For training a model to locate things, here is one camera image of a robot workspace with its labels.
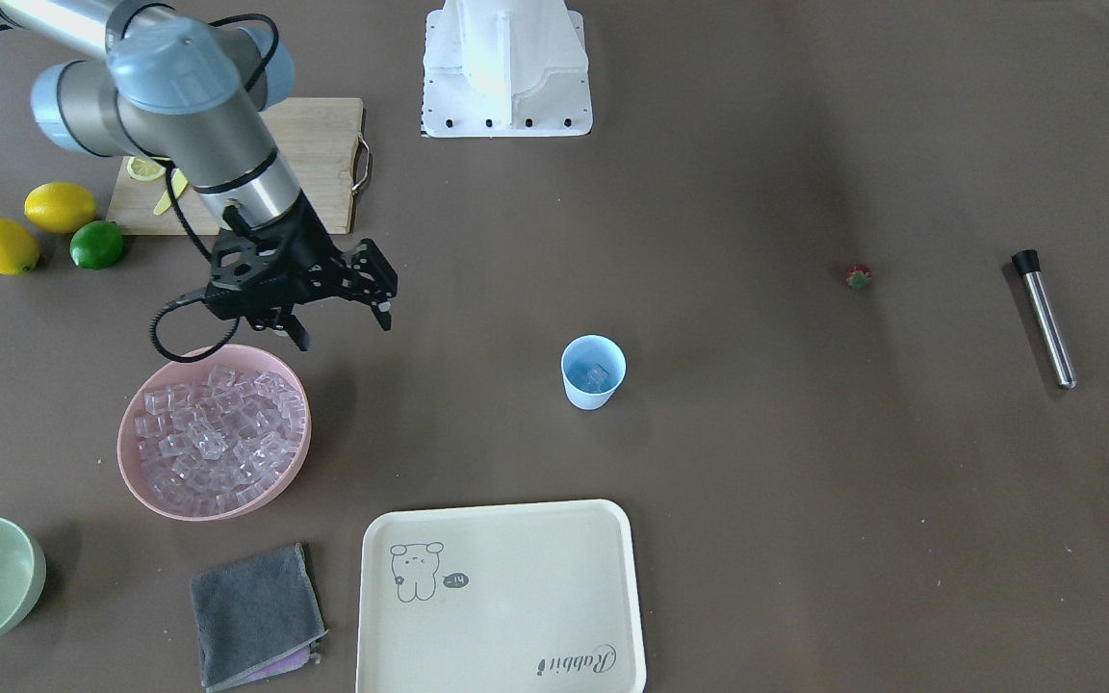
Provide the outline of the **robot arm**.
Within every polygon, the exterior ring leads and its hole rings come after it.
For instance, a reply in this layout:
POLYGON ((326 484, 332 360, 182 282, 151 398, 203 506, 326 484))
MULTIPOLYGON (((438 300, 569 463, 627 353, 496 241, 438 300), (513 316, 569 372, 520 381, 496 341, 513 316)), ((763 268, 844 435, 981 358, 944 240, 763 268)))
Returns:
POLYGON ((372 240, 339 249, 263 119, 294 88, 278 30, 207 23, 164 1, 0 1, 0 32, 30 31, 81 54, 31 91, 35 124, 70 152, 141 155, 184 172, 218 233, 210 279, 160 316, 202 304, 216 319, 309 335, 299 304, 365 304, 391 328, 398 278, 372 240))

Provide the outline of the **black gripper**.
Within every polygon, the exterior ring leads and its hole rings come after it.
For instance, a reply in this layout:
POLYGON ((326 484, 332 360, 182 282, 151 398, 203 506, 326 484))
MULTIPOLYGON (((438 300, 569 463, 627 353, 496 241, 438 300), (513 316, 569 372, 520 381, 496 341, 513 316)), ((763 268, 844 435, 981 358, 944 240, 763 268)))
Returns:
MULTIPOLYGON (((279 323, 296 348, 308 351, 309 332, 294 310, 299 304, 330 297, 364 299, 364 281, 353 263, 330 241, 311 203, 296 202, 266 228, 266 322, 279 323)), ((374 294, 367 303, 379 328, 391 330, 391 295, 374 294)))

